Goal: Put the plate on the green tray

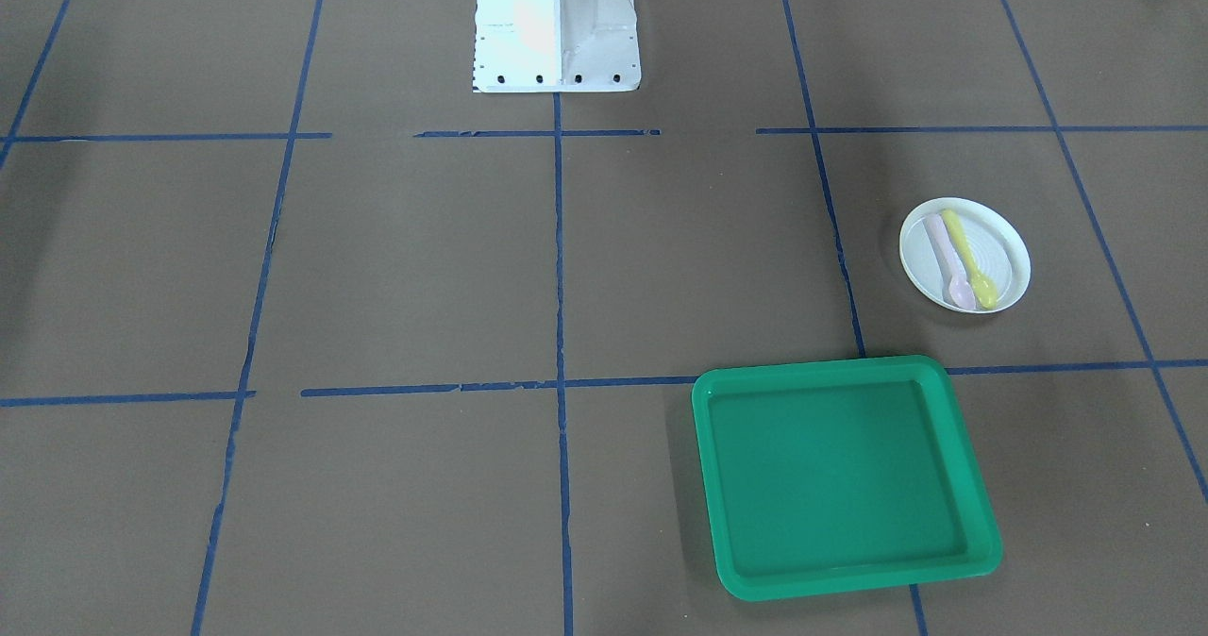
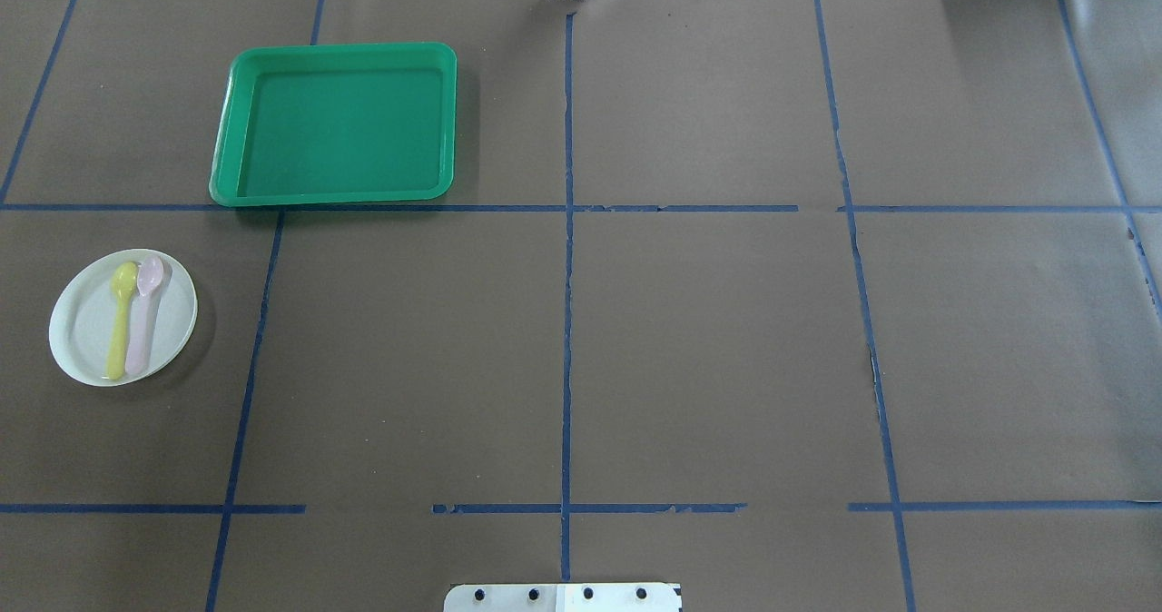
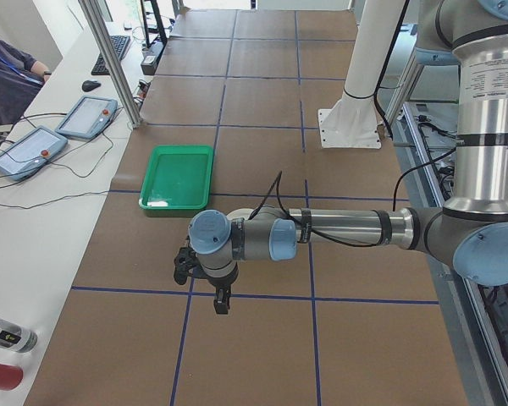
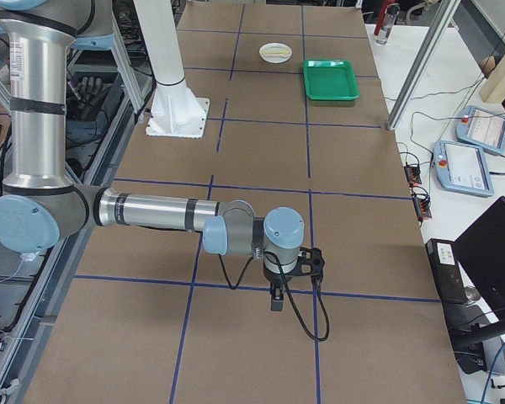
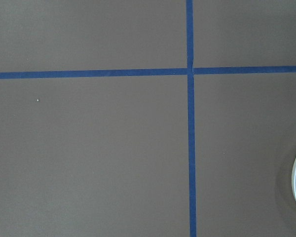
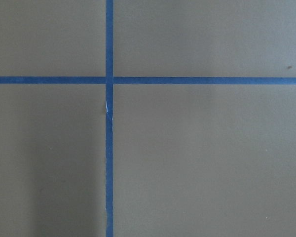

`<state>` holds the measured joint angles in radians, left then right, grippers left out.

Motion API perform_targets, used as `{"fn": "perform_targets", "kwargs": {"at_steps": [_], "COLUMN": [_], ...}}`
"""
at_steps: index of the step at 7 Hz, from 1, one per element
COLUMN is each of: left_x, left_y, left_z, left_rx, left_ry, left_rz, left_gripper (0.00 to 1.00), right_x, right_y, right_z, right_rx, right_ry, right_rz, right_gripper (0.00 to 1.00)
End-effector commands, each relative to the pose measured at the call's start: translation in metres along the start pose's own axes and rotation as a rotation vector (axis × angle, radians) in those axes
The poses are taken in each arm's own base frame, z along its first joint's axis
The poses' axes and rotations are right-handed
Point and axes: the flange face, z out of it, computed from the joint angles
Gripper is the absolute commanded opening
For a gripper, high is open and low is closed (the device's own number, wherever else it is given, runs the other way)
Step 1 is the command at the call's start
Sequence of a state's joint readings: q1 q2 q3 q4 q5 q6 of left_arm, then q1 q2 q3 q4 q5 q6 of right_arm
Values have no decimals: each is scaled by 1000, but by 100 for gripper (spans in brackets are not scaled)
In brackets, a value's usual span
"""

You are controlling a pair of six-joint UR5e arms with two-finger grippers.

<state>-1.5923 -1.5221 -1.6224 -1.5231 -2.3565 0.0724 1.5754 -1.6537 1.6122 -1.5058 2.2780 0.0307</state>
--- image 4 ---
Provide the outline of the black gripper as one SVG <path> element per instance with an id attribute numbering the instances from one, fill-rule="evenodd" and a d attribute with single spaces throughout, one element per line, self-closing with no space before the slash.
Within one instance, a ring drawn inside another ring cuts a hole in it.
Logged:
<path id="1" fill-rule="evenodd" d="M 263 275 L 270 283 L 269 290 L 272 296 L 270 298 L 270 310 L 282 311 L 284 307 L 285 287 L 284 282 L 280 276 L 280 272 L 273 272 L 266 265 L 264 265 Z"/>

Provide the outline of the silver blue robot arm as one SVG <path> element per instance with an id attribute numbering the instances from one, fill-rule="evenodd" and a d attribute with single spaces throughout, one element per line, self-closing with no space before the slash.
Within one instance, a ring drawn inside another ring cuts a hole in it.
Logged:
<path id="1" fill-rule="evenodd" d="M 95 226 L 198 232 L 218 256 L 262 259 L 271 307 L 290 298 L 303 264 L 304 222 L 287 207 L 258 217 L 250 204 L 119 193 L 75 184 L 65 174 L 66 57 L 73 46 L 114 43 L 109 1 L 0 1 L 9 38 L 13 170 L 3 180 L 0 242 L 35 253 Z"/>

